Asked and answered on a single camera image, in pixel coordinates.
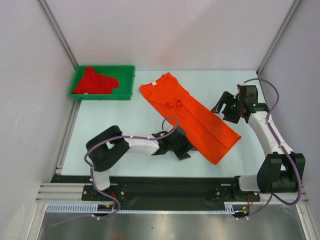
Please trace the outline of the orange t shirt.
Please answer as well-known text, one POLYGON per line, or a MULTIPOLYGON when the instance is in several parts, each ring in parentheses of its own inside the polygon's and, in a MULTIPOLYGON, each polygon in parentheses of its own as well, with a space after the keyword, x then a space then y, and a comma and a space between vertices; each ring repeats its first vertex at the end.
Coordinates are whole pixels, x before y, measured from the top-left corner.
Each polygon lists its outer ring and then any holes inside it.
POLYGON ((169 72, 139 88, 164 117, 174 116, 193 146, 216 165, 241 139, 232 128, 184 89, 169 72))

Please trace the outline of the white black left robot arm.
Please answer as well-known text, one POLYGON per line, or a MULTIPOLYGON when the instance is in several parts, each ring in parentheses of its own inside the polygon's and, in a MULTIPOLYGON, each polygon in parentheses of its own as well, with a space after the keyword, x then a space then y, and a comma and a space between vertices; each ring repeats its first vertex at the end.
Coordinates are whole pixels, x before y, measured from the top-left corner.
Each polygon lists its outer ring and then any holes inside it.
POLYGON ((91 181, 94 182, 93 194, 105 200, 111 193, 110 169, 129 153, 164 155, 173 152, 178 160, 190 158, 190 151, 196 147, 187 138, 180 126, 171 127, 147 136, 125 135, 117 125, 101 132, 86 145, 84 161, 90 167, 91 181))

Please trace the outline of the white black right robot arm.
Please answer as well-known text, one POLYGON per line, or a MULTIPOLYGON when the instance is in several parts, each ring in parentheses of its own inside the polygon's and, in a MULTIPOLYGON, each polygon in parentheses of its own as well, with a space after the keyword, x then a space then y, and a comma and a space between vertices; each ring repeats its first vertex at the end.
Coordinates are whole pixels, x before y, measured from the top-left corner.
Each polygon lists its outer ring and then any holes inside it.
POLYGON ((230 188, 231 196, 242 201, 249 192, 270 194, 285 205, 297 204, 302 196, 302 177, 306 159, 288 146, 272 119, 272 110, 259 102, 255 85, 238 85, 233 95, 224 91, 212 113, 238 123, 240 119, 251 127, 263 149, 265 159, 257 174, 236 176, 230 188))

